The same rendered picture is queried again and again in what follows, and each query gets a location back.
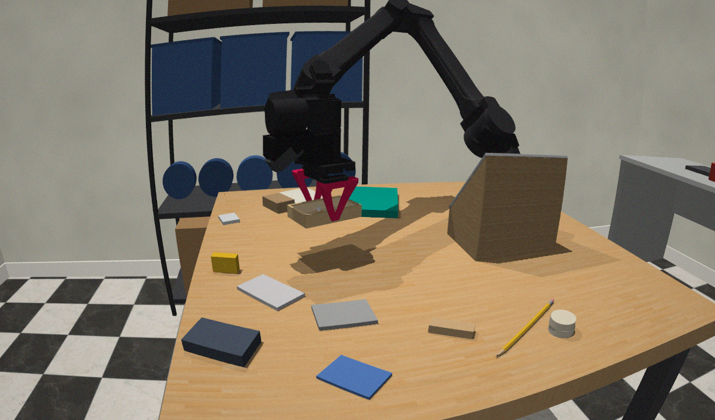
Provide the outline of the teal flat rectangular block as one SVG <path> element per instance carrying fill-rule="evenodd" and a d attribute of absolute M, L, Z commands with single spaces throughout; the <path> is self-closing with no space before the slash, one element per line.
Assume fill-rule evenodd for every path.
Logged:
<path fill-rule="evenodd" d="M 398 218 L 397 188 L 355 187 L 349 199 L 362 205 L 361 217 Z"/>

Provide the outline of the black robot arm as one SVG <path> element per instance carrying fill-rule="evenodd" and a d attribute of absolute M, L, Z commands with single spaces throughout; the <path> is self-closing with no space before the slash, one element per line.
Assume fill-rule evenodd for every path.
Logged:
<path fill-rule="evenodd" d="M 519 154 L 514 119 L 495 97 L 479 92 L 432 18 L 429 10 L 408 0 L 388 0 L 386 7 L 329 50 L 304 63 L 292 90 L 269 94 L 264 108 L 269 135 L 262 135 L 262 153 L 271 170 L 282 172 L 297 159 L 312 165 L 333 163 L 334 133 L 327 130 L 340 130 L 341 99 L 330 91 L 391 32 L 411 35 L 434 65 L 458 104 L 463 138 L 474 155 L 482 159 L 485 153 Z M 309 132 L 307 127 L 323 133 Z"/>

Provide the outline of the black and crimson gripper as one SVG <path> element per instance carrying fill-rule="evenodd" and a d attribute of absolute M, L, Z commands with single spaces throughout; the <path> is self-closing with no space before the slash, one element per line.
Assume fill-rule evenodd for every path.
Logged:
<path fill-rule="evenodd" d="M 303 165 L 303 169 L 293 170 L 292 175 L 298 183 L 299 189 L 301 189 L 306 201 L 311 201 L 312 199 L 304 179 L 312 178 L 317 180 L 314 200 L 323 197 L 323 202 L 325 203 L 325 207 L 327 207 L 330 220 L 337 221 L 340 219 L 350 195 L 354 192 L 355 187 L 359 183 L 359 179 L 343 174 L 328 176 L 328 174 L 343 173 L 343 169 L 346 171 L 355 170 L 355 162 L 353 160 L 342 159 L 341 157 L 341 128 L 327 130 L 327 133 L 334 133 L 333 163 L 312 165 L 297 159 L 294 161 L 294 164 Z M 335 212 L 331 191 L 336 188 L 344 188 L 344 190 Z"/>

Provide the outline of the cream short cylinder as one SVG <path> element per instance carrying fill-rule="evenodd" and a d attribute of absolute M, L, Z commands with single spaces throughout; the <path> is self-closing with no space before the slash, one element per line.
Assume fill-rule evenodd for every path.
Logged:
<path fill-rule="evenodd" d="M 552 328 L 550 325 L 547 327 L 547 331 L 551 333 L 551 335 L 554 335 L 554 337 L 557 338 L 568 338 L 573 335 L 574 328 L 570 331 L 558 331 Z"/>
<path fill-rule="evenodd" d="M 565 309 L 556 309 L 549 319 L 550 326 L 558 331 L 570 331 L 575 323 L 576 316 Z"/>

